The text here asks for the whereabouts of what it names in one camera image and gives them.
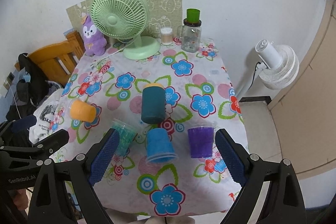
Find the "teal beaded plastic cup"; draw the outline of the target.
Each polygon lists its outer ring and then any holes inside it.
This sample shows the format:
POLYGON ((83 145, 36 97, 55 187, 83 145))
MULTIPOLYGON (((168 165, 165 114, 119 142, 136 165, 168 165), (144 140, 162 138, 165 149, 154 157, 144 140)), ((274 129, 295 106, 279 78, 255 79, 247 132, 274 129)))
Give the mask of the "teal beaded plastic cup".
POLYGON ((114 119, 112 122, 112 128, 119 133, 120 141, 116 149, 115 154, 117 156, 125 156, 127 149, 133 142, 133 139, 137 135, 137 130, 127 123, 124 123, 118 119, 114 119))

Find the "purple plastic cup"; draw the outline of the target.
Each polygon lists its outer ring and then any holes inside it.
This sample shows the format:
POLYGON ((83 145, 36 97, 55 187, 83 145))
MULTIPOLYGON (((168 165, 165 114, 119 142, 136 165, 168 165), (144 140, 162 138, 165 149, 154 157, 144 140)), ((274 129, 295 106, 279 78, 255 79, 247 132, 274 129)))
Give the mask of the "purple plastic cup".
POLYGON ((187 130, 191 158, 207 158, 213 154, 214 128, 198 126, 187 130))

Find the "orange plastic cup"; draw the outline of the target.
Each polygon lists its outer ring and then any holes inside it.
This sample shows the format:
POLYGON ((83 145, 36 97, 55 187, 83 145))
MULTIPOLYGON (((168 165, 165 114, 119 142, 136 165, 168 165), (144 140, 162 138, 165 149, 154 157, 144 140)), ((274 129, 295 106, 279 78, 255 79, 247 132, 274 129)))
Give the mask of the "orange plastic cup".
POLYGON ((69 115, 72 119, 93 122, 96 118, 96 108, 80 99, 74 99, 68 106, 69 115))

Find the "blue plastic cup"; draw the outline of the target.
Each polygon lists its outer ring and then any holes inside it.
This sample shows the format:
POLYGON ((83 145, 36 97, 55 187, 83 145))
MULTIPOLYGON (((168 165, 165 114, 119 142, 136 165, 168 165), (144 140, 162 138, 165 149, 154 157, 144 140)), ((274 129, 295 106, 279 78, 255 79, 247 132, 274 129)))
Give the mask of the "blue plastic cup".
POLYGON ((154 128, 147 133, 147 158, 150 164, 163 164, 177 158, 169 134, 164 128, 154 128))

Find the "dark teal cup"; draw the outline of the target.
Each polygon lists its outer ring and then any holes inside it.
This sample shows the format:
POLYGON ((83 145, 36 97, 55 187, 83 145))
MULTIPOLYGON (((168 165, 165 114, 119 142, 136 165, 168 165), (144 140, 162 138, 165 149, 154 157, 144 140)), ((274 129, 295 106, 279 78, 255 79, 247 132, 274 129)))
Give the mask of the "dark teal cup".
POLYGON ((147 84, 142 91, 141 119, 147 124, 165 120, 165 88, 161 84, 147 84))

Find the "green cup on jar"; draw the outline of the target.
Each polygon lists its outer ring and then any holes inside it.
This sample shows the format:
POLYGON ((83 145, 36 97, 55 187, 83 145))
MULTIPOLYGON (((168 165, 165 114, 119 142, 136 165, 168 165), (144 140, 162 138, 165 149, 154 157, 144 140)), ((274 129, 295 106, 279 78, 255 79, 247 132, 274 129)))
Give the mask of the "green cup on jar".
POLYGON ((189 23, 196 24, 200 21, 201 11, 198 9, 187 9, 186 11, 186 20, 189 23))

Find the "white printed t-shirt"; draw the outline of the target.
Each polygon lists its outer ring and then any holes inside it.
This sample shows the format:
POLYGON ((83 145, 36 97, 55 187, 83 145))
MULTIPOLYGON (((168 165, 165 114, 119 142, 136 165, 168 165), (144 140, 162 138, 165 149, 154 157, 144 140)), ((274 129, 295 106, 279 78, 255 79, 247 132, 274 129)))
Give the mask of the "white printed t-shirt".
POLYGON ((36 144, 49 135, 63 91, 64 89, 57 89, 34 111, 37 122, 29 129, 29 141, 31 143, 36 144))

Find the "black clothes pile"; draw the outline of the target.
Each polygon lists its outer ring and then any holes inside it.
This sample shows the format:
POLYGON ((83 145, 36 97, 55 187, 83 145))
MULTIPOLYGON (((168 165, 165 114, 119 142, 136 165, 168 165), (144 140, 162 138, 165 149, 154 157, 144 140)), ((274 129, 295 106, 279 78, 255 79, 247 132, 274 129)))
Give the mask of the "black clothes pile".
POLYGON ((32 115, 38 104, 49 93, 49 83, 45 73, 29 57, 27 53, 18 56, 20 69, 30 76, 30 80, 21 79, 16 84, 16 103, 11 105, 6 114, 7 121, 15 121, 32 115))

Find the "floral tablecloth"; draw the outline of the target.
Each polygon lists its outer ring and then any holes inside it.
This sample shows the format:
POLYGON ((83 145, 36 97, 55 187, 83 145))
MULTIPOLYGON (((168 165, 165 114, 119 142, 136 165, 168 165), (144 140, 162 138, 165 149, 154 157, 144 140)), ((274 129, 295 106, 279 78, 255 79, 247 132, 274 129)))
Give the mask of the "floral tablecloth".
POLYGON ((186 52, 174 39, 154 55, 131 60, 114 43, 83 56, 60 97, 51 132, 68 143, 55 162, 87 153, 110 128, 118 152, 94 191, 103 206, 130 214, 175 217, 227 212, 240 191, 214 135, 227 130, 247 146, 239 101, 215 42, 186 52))

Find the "wooden chair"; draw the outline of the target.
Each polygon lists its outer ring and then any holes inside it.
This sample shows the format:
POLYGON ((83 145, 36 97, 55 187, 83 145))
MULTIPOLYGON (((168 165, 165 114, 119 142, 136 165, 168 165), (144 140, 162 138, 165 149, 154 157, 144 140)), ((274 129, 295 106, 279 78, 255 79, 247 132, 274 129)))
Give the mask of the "wooden chair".
POLYGON ((30 53, 27 58, 33 63, 31 66, 22 60, 16 62, 15 68, 20 71, 25 67, 33 80, 53 81, 65 86, 83 55, 83 40, 77 31, 71 31, 63 42, 30 53))

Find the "white standing fan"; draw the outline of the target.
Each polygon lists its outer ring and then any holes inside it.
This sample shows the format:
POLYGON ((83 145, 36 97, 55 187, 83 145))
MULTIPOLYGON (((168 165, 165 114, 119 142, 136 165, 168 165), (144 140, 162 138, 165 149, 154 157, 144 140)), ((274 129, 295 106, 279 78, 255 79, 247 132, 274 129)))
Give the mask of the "white standing fan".
POLYGON ((270 90, 282 90, 298 75, 299 59, 292 47, 284 44, 275 45, 263 39, 256 44, 255 52, 260 60, 252 69, 251 75, 236 90, 238 100, 243 98, 256 78, 270 90))

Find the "purple plush toy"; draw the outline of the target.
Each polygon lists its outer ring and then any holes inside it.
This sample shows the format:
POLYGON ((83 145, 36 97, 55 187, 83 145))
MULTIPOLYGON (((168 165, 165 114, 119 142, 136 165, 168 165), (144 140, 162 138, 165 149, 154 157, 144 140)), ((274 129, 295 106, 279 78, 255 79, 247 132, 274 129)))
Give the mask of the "purple plush toy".
POLYGON ((92 22, 90 15, 83 18, 82 30, 85 54, 87 56, 102 56, 105 53, 107 40, 92 22))

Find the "glass jar mug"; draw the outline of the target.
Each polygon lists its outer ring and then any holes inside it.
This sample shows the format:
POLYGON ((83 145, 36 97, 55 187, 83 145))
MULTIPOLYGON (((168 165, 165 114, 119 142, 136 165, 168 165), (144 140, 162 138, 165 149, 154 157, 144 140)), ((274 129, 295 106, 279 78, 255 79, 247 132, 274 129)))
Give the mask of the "glass jar mug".
POLYGON ((181 40, 181 48, 190 53, 198 51, 201 43, 202 21, 190 23, 185 18, 183 25, 177 29, 177 37, 181 40))

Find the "cotton swab container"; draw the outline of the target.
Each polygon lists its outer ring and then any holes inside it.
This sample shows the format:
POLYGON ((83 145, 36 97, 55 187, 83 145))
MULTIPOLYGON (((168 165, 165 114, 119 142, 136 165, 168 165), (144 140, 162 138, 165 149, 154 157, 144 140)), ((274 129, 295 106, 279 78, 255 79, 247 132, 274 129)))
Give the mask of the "cotton swab container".
POLYGON ((173 43, 173 29, 171 27, 162 27, 161 28, 161 43, 165 46, 168 46, 173 43))

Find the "green desk fan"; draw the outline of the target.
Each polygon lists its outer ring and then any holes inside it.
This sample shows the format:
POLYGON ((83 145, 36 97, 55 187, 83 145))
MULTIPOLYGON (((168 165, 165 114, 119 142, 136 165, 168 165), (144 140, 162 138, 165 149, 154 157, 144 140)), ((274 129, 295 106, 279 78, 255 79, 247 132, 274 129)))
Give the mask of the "green desk fan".
POLYGON ((91 19, 104 35, 126 41, 122 51, 127 59, 146 59, 161 48, 156 38, 141 35, 149 19, 146 0, 93 0, 91 19))

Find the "beige cartoon board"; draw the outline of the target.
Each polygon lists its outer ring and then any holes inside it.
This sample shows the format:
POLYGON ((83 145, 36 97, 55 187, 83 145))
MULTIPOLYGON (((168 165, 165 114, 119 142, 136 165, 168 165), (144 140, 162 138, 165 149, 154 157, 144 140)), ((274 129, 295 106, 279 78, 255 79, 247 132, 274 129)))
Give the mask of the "beige cartoon board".
MULTIPOLYGON (((66 9, 72 27, 82 34, 82 19, 90 12, 93 0, 85 0, 66 9)), ((164 27, 173 29, 173 34, 177 33, 177 28, 182 24, 182 1, 183 0, 146 0, 149 8, 148 24, 143 36, 160 37, 160 30, 164 27)))

